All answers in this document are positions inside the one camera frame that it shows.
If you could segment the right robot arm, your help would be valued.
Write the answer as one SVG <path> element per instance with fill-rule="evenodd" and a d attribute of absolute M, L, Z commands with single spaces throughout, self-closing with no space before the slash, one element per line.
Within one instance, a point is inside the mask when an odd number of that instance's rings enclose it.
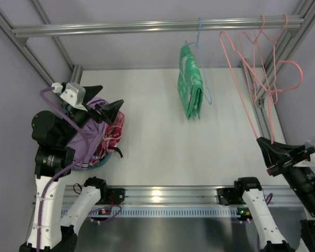
<path fill-rule="evenodd" d="M 279 190 L 275 207 L 303 207 L 309 216 L 300 221 L 298 248 L 289 245 L 266 203 L 265 191 L 255 177 L 234 182 L 235 192 L 249 209 L 259 236 L 260 251 L 315 251 L 315 136 L 302 145 L 288 145 L 259 137 L 267 173 L 281 175 L 288 186 Z"/>

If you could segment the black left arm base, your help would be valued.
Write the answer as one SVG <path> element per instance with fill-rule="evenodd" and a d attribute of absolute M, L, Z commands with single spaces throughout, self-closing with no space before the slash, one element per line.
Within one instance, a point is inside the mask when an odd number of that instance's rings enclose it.
<path fill-rule="evenodd" d="M 106 182 L 97 185 L 100 191 L 100 199 L 97 205 L 120 205 L 125 200 L 125 189 L 120 187 L 109 187 Z"/>

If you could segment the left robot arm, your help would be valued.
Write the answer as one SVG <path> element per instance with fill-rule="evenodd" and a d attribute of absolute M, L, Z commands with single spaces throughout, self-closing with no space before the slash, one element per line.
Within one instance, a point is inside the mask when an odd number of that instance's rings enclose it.
<path fill-rule="evenodd" d="M 61 213 L 66 185 L 74 171 L 88 171 L 100 161 L 97 149 L 108 126 L 121 120 L 123 100 L 108 103 L 98 98 L 101 86 L 53 83 L 69 110 L 52 106 L 32 119 L 32 138 L 38 143 L 35 156 L 36 206 L 30 235 L 20 251 L 74 251 L 79 230 L 93 213 L 111 213 L 120 200 L 105 180 L 90 177 L 79 182 L 81 192 L 65 214 Z"/>

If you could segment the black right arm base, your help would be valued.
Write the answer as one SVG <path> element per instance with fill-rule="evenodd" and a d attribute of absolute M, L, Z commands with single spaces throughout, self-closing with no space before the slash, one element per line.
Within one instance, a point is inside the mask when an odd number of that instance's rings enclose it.
<path fill-rule="evenodd" d="M 238 188 L 238 182 L 234 181 L 234 185 L 230 187 L 222 187 L 216 190 L 217 201 L 219 205 L 241 205 L 244 203 L 240 190 Z"/>

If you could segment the pink wire hanger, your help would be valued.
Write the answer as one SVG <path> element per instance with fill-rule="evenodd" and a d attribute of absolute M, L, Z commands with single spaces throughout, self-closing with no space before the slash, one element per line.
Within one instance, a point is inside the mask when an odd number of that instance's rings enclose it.
<path fill-rule="evenodd" d="M 232 66 L 230 64 L 229 56 L 228 56 L 228 53 L 226 51 L 226 48 L 225 48 L 225 45 L 224 45 L 224 42 L 223 42 L 223 36 L 226 36 L 226 38 L 228 39 L 228 41 L 229 41 L 229 43 L 230 43 L 230 45 L 232 47 L 232 50 L 240 57 L 240 59 L 241 59 L 241 66 L 244 68 L 244 73 L 246 73 L 247 71 L 249 71 L 251 73 L 251 77 L 246 77 L 247 87 L 249 89 L 249 94 L 250 95 L 251 95 L 250 81 L 252 80 L 253 81 L 253 87 L 256 89 L 257 88 L 256 83 L 258 83 L 263 88 L 265 93 L 270 96 L 270 100 L 272 101 L 272 103 L 275 104 L 276 102 L 274 102 L 274 100 L 272 98 L 273 95 L 275 95 L 275 97 L 277 99 L 278 98 L 278 93 L 286 92 L 286 91 L 290 91 L 290 90 L 295 90 L 295 89 L 299 88 L 302 85 L 303 80 L 304 80 L 303 71 L 302 71 L 301 67 L 295 61 L 292 61 L 292 60 L 280 60 L 279 63 L 281 63 L 281 64 L 292 64 L 293 66 L 295 66 L 297 68 L 297 70 L 299 71 L 299 73 L 300 73 L 300 79 L 299 79 L 299 82 L 298 82 L 298 84 L 296 86 L 293 86 L 293 87 L 290 87 L 290 88 L 286 88 L 286 89 L 278 89 L 277 86 L 276 86 L 276 64 L 275 64 L 274 65 L 275 76 L 274 76 L 274 81 L 272 82 L 272 84 L 274 86 L 274 89 L 271 89 L 270 88 L 270 84 L 269 84 L 268 79 L 267 79 L 266 71 L 264 70 L 265 80 L 267 82 L 267 86 L 265 86 L 263 84 L 263 82 L 259 80 L 259 78 L 258 78 L 257 74 L 254 72 L 253 68 L 251 68 L 250 65 L 247 63 L 247 61 L 245 60 L 244 54 L 242 54 L 240 51 L 238 51 L 235 48 L 235 46 L 234 46 L 231 38 L 229 37 L 228 33 L 226 31 L 221 31 L 219 33 L 220 44 L 221 44 L 223 52 L 225 54 L 228 66 L 229 66 L 231 74 L 233 76 L 233 80 L 234 80 L 235 86 L 237 88 L 239 97 L 240 97 L 241 102 L 243 104 L 243 107 L 244 107 L 244 110 L 246 112 L 247 118 L 249 120 L 250 126 L 252 128 L 254 136 L 256 138 L 259 138 L 258 133 L 257 133 L 257 131 L 255 129 L 254 123 L 253 123 L 253 121 L 252 121 L 252 119 L 250 117 L 250 114 L 249 114 L 249 111 L 247 109 L 247 106 L 246 106 L 246 104 L 244 102 L 244 97 L 243 97 L 243 95 L 241 93 L 241 90 L 239 88 L 239 84 L 237 82 L 237 79 L 236 79 L 236 76 L 234 74 L 233 68 L 232 68 Z"/>

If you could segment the purple trousers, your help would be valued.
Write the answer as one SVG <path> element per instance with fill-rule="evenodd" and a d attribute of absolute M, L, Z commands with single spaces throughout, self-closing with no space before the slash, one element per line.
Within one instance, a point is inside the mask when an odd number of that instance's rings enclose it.
<path fill-rule="evenodd" d="M 95 159 L 95 151 L 104 135 L 107 124 L 105 122 L 96 123 L 94 120 L 90 119 L 86 125 L 83 127 L 82 132 L 84 136 L 87 138 L 89 143 L 88 153 L 81 160 L 81 162 L 77 163 L 76 167 L 78 169 L 86 168 L 89 166 L 90 161 Z M 81 134 L 77 133 L 76 136 L 68 143 L 67 147 L 70 147 L 75 150 L 73 161 L 77 161 L 86 151 L 86 144 L 81 136 Z"/>

